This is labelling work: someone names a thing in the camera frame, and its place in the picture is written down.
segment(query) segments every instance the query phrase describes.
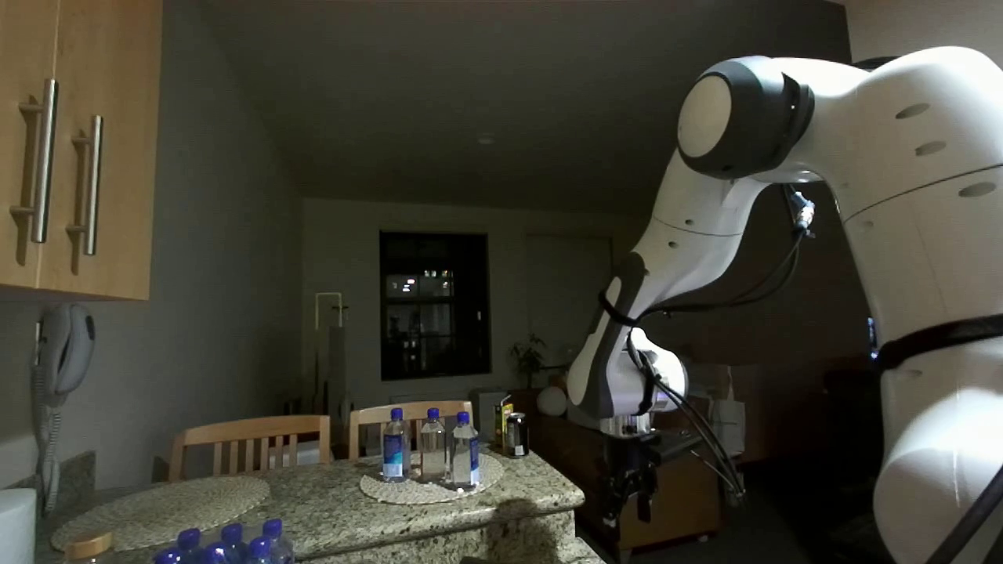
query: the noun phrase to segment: ceiling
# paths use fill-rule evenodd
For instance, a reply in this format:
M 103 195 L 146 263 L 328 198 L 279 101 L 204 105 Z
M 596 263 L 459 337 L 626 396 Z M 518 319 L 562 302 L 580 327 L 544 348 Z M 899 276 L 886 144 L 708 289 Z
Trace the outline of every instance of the ceiling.
M 201 0 L 302 195 L 645 212 L 692 77 L 824 0 Z

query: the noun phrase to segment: water bottle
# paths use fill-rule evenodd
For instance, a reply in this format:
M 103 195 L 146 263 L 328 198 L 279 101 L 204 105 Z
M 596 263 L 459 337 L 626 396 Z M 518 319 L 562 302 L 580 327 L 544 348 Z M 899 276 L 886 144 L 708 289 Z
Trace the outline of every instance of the water bottle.
M 214 546 L 201 548 L 196 564 L 231 564 L 231 560 L 224 559 L 223 542 L 214 542 Z
M 244 564 L 279 564 L 272 542 L 265 537 L 256 537 L 247 546 Z
M 174 546 L 162 548 L 153 553 L 153 564 L 180 564 L 180 550 Z
M 240 529 L 240 523 L 223 526 L 220 550 L 223 550 L 224 564 L 244 564 L 244 529 Z
M 281 533 L 281 519 L 265 519 L 261 526 L 261 540 L 265 540 L 272 546 L 276 564 L 293 564 L 293 550 L 292 550 L 292 542 Z
M 178 553 L 180 553 L 180 564 L 196 564 L 196 546 L 201 546 L 201 529 L 180 529 L 178 533 L 178 542 L 174 542 L 174 548 L 178 548 Z
M 378 476 L 384 483 L 405 483 L 408 460 L 409 460 L 409 446 L 408 446 L 405 407 L 393 407 L 388 423 L 383 428 L 383 469 L 378 469 Z
M 445 425 L 437 407 L 429 407 L 417 428 L 417 469 L 424 483 L 437 483 L 445 476 Z
M 478 490 L 478 446 L 468 410 L 457 414 L 450 428 L 448 484 L 457 491 Z

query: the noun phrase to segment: floor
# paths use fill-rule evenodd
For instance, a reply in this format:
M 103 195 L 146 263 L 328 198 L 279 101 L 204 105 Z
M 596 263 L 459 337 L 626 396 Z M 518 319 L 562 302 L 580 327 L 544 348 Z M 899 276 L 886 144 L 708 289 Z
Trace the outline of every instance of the floor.
M 747 468 L 749 495 L 721 533 L 633 550 L 619 564 L 890 564 L 870 512 L 870 478 L 829 460 Z

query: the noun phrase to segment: wall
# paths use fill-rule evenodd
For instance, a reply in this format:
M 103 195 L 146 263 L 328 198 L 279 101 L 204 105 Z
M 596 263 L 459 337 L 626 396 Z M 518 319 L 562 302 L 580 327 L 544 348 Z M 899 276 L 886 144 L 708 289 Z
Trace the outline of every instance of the wall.
M 97 451 L 97 490 L 151 478 L 174 428 L 269 410 L 296 374 L 296 198 L 193 0 L 165 4 L 153 297 L 83 302 L 87 382 L 59 456 Z M 0 293 L 0 484 L 30 476 L 30 319 L 49 293 Z
M 378 380 L 378 230 L 397 233 L 487 233 L 488 235 L 488 308 L 491 374 L 383 382 Z M 529 212 L 487 207 L 417 207 L 305 201 L 305 336 L 309 336 L 312 290 L 346 293 L 346 367 L 354 405 L 400 397 L 468 397 L 473 389 L 518 384 L 507 348 L 529 332 L 526 242 L 534 233 L 604 235 L 614 250 L 630 242 L 630 222 L 614 212 Z M 305 380 L 312 348 L 305 337 Z
M 896 55 L 917 47 L 963 44 L 1003 61 L 995 0 L 840 0 L 850 23 L 853 60 Z

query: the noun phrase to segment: cabinet door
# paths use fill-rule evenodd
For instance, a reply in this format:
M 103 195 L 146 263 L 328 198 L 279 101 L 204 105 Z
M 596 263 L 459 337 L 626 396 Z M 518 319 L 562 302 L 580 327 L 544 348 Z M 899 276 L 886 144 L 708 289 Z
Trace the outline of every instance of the cabinet door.
M 57 75 L 61 77 L 61 101 L 52 235 L 41 286 L 74 293 L 146 297 L 161 0 L 61 0 Z M 103 144 L 95 137 L 95 118 L 103 123 Z M 90 183 L 95 149 L 101 149 L 101 183 Z
M 57 0 L 0 0 L 0 286 L 38 286 L 43 244 L 34 233 L 34 142 L 41 113 L 25 104 L 43 101 L 52 75 Z

